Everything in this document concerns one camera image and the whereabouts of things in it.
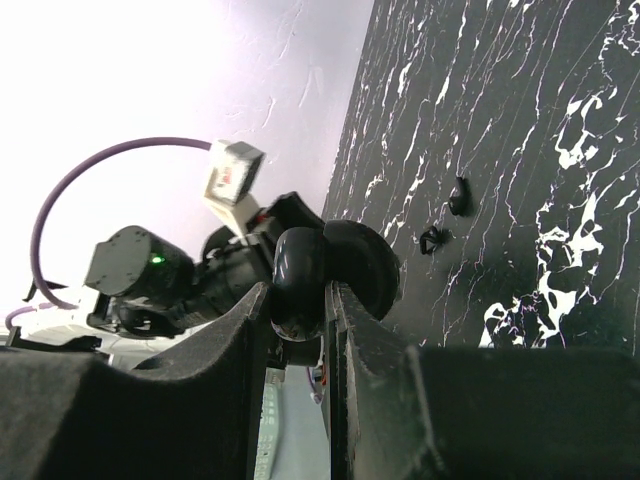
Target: white plastic connector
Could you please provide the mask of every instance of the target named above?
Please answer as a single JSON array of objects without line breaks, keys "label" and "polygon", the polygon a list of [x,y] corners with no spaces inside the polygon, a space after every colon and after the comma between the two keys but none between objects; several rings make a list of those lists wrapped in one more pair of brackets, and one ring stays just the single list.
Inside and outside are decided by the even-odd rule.
[{"label": "white plastic connector", "polygon": [[260,211],[260,206],[247,193],[235,201],[246,178],[245,165],[227,152],[231,142],[218,140],[210,150],[211,167],[203,200],[205,204],[240,240],[248,233],[247,223]]}]

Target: white marble veining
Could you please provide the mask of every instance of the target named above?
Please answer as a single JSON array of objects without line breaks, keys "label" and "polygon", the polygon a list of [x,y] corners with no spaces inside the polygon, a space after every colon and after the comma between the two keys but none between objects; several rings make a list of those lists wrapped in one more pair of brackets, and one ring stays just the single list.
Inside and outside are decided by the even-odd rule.
[{"label": "white marble veining", "polygon": [[[327,207],[409,259],[402,302],[422,313],[401,302],[397,321],[422,344],[480,322],[476,345],[542,348],[611,304],[636,320],[615,334],[635,353],[640,0],[379,3]],[[455,175],[470,218],[446,207]],[[453,238],[425,258],[430,224]]]}]

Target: purple cable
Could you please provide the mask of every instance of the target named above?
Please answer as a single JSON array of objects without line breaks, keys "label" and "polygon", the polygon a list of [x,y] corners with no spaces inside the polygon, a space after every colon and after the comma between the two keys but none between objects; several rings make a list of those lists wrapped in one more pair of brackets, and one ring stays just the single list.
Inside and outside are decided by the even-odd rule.
[{"label": "purple cable", "polygon": [[13,319],[24,314],[24,313],[31,313],[31,312],[35,312],[36,310],[40,309],[40,310],[44,310],[46,308],[51,308],[53,307],[53,303],[41,303],[40,305],[38,305],[38,308],[34,307],[34,306],[26,306],[26,307],[22,307],[22,308],[18,308],[16,310],[14,310],[13,312],[11,312],[9,315],[7,315],[6,317],[4,317],[4,326],[7,328],[7,330],[11,330],[13,328]]},{"label": "purple cable", "polygon": [[80,175],[82,175],[84,172],[89,170],[94,165],[97,165],[101,161],[106,160],[109,157],[113,157],[114,155],[118,155],[119,153],[127,152],[129,150],[157,146],[193,147],[202,150],[211,149],[211,143],[209,142],[180,137],[140,138],[138,140],[130,140],[128,142],[119,143],[118,145],[109,147],[87,158],[84,162],[71,170],[62,180],[60,180],[60,182],[55,186],[55,188],[51,191],[47,199],[42,204],[40,212],[38,213],[38,216],[36,218],[35,225],[33,226],[33,232],[31,234],[29,259],[31,261],[31,273],[33,274],[33,281],[36,284],[36,287],[38,288],[38,290],[40,290],[40,292],[42,292],[42,295],[44,295],[44,297],[56,307],[62,308],[64,310],[73,310],[74,308],[76,308],[76,305],[67,303],[54,295],[53,291],[51,291],[51,289],[47,285],[47,282],[44,280],[44,277],[42,275],[42,268],[40,267],[40,243],[42,241],[42,231],[44,230],[44,225],[47,221],[47,217],[49,216],[53,205],[56,203],[56,200],[58,200],[60,195],[62,195],[62,192],[64,192],[75,179],[77,179]]}]

